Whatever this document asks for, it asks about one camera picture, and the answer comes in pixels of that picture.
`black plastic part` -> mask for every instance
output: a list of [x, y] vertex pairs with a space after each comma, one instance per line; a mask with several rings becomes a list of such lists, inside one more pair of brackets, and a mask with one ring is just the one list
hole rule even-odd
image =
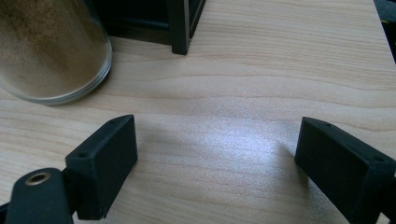
[[172, 51], [187, 54], [205, 0], [92, 0], [110, 35], [133, 27], [169, 31]]
[[6, 224], [22, 223], [73, 223], [61, 171], [36, 170], [15, 183]]
[[330, 123], [303, 118], [295, 162], [350, 223], [376, 223], [395, 160]]
[[189, 0], [166, 0], [172, 52], [186, 55], [190, 47]]
[[68, 178], [81, 195], [79, 219], [106, 217], [136, 160], [133, 115], [108, 121], [67, 155]]

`glass jar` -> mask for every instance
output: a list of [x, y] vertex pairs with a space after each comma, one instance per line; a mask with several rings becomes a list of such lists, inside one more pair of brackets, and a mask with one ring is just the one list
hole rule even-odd
[[55, 105], [99, 85], [111, 45], [89, 0], [0, 0], [0, 86]]

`light wood surface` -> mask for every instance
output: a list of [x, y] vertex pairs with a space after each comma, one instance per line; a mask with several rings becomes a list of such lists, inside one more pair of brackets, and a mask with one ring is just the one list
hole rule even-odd
[[99, 223], [347, 223], [294, 165], [302, 116], [396, 159], [396, 66], [371, 0], [207, 0], [188, 56], [111, 41], [110, 76], [78, 101], [0, 91], [0, 203], [125, 114], [139, 161]]

